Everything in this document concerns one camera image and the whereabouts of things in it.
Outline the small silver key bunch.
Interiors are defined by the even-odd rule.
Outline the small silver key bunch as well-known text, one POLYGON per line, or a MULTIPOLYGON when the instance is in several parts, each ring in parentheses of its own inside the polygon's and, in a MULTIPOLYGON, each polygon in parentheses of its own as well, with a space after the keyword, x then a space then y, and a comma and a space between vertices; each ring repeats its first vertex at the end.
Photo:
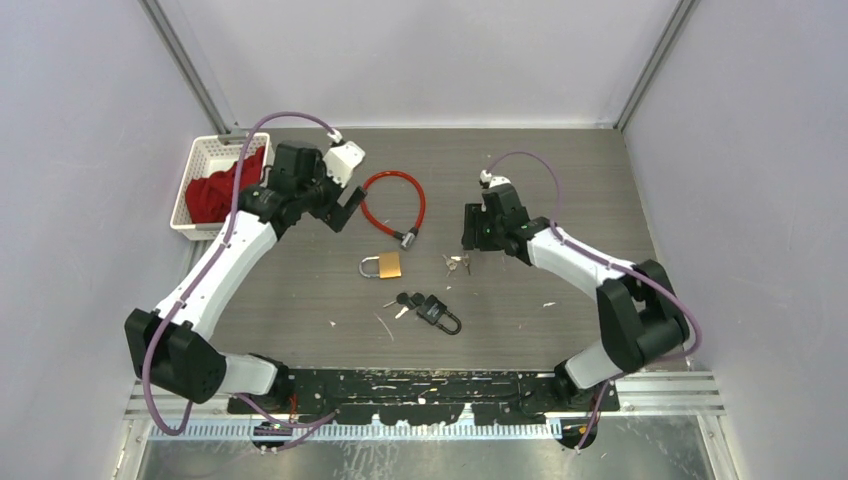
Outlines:
POLYGON ((447 277, 450 277, 456 271, 465 271, 468 275, 471 274, 471 258, 469 254, 443 255, 443 260, 447 277))

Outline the brass padlock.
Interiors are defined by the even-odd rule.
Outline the brass padlock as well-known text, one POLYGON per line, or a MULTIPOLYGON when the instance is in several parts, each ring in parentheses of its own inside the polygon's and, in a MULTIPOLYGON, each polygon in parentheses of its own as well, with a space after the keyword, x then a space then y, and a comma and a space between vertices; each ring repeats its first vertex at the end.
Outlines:
POLYGON ((399 252, 384 252, 363 258, 358 264, 359 274, 366 279, 394 279, 402 276, 399 252))

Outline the black Kaijing padlock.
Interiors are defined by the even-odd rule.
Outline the black Kaijing padlock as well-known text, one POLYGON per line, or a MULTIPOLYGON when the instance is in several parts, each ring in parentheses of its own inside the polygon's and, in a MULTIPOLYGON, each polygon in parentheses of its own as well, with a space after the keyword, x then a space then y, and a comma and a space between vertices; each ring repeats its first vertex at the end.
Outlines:
POLYGON ((435 326, 447 335, 458 335, 462 330, 461 320, 435 295, 428 295, 424 299, 423 303, 416 308, 415 312, 420 319, 424 320, 431 326, 435 326), (443 317, 452 321, 453 327, 445 325, 442 322, 443 317))

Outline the black-headed key bunch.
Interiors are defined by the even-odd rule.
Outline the black-headed key bunch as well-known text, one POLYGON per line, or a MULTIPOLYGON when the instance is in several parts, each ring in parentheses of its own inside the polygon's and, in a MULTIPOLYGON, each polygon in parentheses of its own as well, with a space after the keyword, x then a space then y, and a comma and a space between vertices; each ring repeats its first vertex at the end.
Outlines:
POLYGON ((384 308, 388 308, 393 305, 399 305, 400 310, 394 316, 395 319, 401 318, 403 315, 410 311, 416 310, 420 307, 425 301, 425 296, 422 293, 413 293, 409 294, 407 292, 401 292, 396 295, 393 301, 384 305, 384 308))

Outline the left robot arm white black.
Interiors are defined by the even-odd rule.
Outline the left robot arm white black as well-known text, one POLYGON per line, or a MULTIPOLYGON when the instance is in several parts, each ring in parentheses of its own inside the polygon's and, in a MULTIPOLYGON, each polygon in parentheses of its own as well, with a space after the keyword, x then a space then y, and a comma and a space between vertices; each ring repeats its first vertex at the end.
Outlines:
POLYGON ((220 316, 250 270, 287 230, 308 214, 341 231, 366 192, 338 202, 364 150, 343 140, 327 151, 281 142, 270 170, 239 194, 216 241, 179 286, 153 310, 133 310, 125 333, 136 375, 192 403, 216 394, 249 394, 269 413, 290 403, 288 367, 258 354, 219 352, 209 342, 220 316))

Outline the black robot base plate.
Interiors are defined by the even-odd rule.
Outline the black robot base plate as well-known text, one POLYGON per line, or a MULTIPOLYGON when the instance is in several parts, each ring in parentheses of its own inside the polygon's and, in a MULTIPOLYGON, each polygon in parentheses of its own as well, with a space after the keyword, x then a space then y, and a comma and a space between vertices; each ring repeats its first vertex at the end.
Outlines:
POLYGON ((455 424, 469 410, 477 426, 531 425, 550 414, 585 416, 599 388, 567 390, 552 372, 521 370, 292 369, 280 394, 233 398, 228 412, 253 404, 284 420, 340 425, 455 424))

